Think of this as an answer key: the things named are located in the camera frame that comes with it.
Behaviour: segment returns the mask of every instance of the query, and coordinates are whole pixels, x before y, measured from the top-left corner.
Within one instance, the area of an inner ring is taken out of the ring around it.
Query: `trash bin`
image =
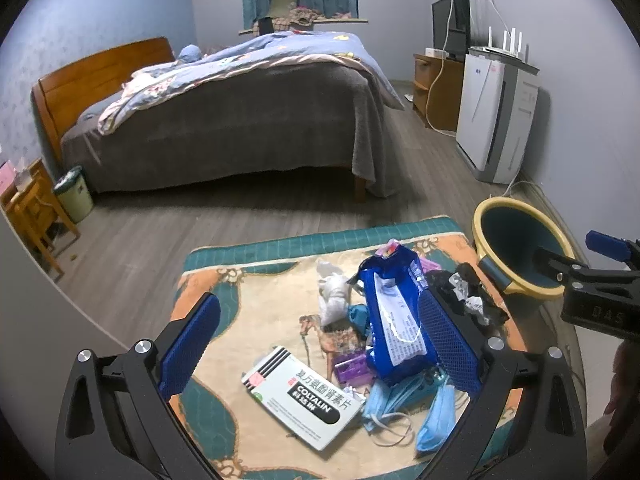
[[[476,208],[472,230],[478,266],[502,293],[539,300],[562,296],[564,287],[533,265],[538,247],[574,258],[569,240],[545,214],[520,200],[490,198]]]
[[[81,221],[94,208],[94,201],[86,188],[80,166],[67,171],[56,182],[53,187],[53,193],[58,197],[62,207],[75,223]]]

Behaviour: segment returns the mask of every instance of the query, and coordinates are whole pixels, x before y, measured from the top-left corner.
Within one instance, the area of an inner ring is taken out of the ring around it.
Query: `gray bed sheet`
[[[334,63],[254,70],[133,114],[102,136],[98,116],[62,138],[65,168],[97,192],[137,191],[305,166],[343,166],[394,192],[385,105],[372,76]]]

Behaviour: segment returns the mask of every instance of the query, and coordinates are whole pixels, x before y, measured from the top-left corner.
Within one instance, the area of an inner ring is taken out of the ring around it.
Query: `small green trash can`
[[[78,223],[94,208],[94,201],[86,188],[82,168],[76,166],[56,182],[53,193],[73,222]]]

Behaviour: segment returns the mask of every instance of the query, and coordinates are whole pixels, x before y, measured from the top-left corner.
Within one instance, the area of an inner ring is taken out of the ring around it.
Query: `blue gripper pad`
[[[587,248],[594,253],[602,254],[617,262],[627,262],[631,259],[631,249],[624,240],[604,235],[597,231],[589,231],[585,238]]]
[[[473,398],[482,388],[478,379],[478,358],[428,290],[418,299],[418,316],[453,385]]]
[[[208,296],[182,329],[161,364],[158,390],[168,402],[181,394],[220,323],[220,302]]]

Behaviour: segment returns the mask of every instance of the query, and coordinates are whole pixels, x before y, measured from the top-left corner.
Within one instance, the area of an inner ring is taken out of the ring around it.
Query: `metal screw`
[[[488,344],[489,348],[493,350],[502,350],[504,348],[504,341],[499,337],[490,337]]]
[[[149,350],[151,350],[151,341],[143,339],[142,341],[138,341],[136,343],[136,352],[138,352],[139,354],[146,354],[147,352],[149,352]]]
[[[559,358],[562,357],[562,350],[559,349],[557,346],[550,346],[549,347],[549,355],[553,359],[559,359]]]
[[[85,361],[88,361],[90,357],[91,357],[91,350],[82,350],[78,354],[78,361],[80,361],[81,363],[84,363]]]

